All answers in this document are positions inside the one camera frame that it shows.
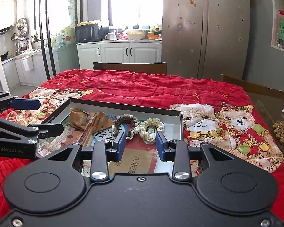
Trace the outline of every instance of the food wrapper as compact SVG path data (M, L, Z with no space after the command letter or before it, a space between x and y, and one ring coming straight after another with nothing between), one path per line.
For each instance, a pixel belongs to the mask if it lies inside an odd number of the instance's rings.
M83 110L71 108L69 125L79 130L85 130L88 116L89 114Z
M98 112L94 115L91 123L91 134L94 135L96 132L103 129L107 129L113 125L113 122L103 112Z

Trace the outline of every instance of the crocheted item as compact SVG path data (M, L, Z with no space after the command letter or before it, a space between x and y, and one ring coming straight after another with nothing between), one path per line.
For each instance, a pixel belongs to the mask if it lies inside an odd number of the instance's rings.
M117 120L114 122L114 125L112 126L112 134L114 138L117 137L121 124L131 124L132 125L132 128L126 134L126 139L131 140L134 135L138 134L138 132L135 131L135 128L139 124L138 119L130 114L123 114L117 118Z
M134 130L140 134L146 144L152 144L155 142L156 132L164 131L164 125L160 119L152 118L142 121Z

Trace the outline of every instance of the table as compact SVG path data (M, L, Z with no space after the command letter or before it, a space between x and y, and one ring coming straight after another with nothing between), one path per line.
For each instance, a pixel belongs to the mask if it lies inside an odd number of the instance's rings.
M276 144L279 149L282 151L284 156L284 145L281 144L273 132L273 124L277 120L284 121L284 114L282 110L284 109L284 101L274 97L263 96L253 93L247 93L252 102L254 103L255 108L258 110L259 114L263 118L264 122L267 124L270 129L271 135L275 138Z

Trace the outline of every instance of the chair back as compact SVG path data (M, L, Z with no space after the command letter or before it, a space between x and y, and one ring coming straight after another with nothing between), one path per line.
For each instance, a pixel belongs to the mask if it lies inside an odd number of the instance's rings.
M103 63L94 62L94 70L117 70L129 72L144 72L146 74L166 74L167 64L160 63Z
M222 82L231 83L242 87L245 92L254 94L270 96L284 101L284 91L278 89L272 89L270 87L262 86L260 84L239 80L222 74Z

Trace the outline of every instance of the window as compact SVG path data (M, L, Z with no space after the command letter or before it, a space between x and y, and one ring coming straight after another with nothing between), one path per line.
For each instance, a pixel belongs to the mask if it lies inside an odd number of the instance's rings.
M163 0L111 0L115 28L162 24Z

